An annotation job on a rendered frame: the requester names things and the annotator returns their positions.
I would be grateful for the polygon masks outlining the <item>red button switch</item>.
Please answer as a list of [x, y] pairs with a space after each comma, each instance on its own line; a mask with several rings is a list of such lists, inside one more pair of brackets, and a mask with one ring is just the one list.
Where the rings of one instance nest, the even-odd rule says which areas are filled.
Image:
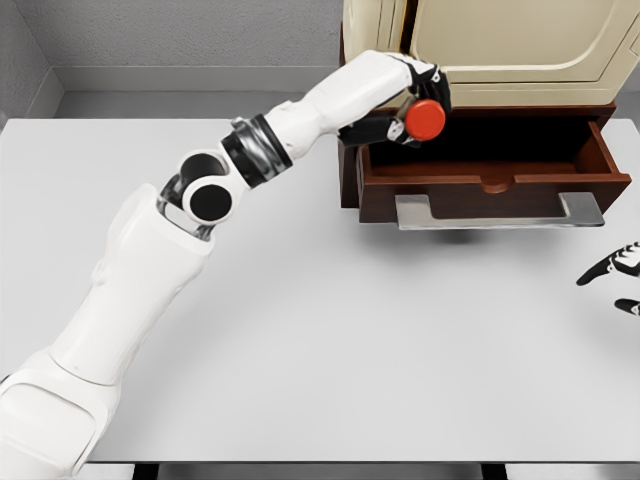
[[444, 108], [431, 99], [408, 99], [397, 111], [396, 117], [403, 123], [408, 137], [416, 141], [435, 139], [446, 123]]

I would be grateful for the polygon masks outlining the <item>brown wooden cabinet cream doors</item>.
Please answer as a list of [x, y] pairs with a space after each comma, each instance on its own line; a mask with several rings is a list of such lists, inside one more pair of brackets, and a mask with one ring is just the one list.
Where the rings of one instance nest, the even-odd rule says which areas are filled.
[[[340, 59], [366, 50], [438, 64], [447, 122], [587, 117], [602, 131], [640, 61], [640, 0], [344, 0]], [[358, 212], [361, 148], [339, 149], [341, 204]]]

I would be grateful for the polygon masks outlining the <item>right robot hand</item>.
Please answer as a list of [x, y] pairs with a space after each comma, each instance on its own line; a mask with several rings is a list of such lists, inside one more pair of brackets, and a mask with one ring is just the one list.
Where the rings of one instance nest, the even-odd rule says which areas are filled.
[[[577, 279], [576, 284], [584, 286], [610, 273], [621, 273], [640, 279], [640, 241], [625, 245], [596, 262]], [[640, 317], [640, 300], [621, 298], [614, 302], [614, 306]]]

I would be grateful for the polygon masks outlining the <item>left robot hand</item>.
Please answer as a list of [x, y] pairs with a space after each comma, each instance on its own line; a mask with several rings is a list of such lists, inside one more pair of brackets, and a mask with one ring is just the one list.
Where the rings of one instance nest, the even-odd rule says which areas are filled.
[[445, 72], [436, 64], [410, 56], [367, 50], [328, 78], [329, 114], [338, 138], [347, 146], [391, 141], [418, 147], [397, 111], [408, 99], [431, 99], [451, 112], [451, 93]]

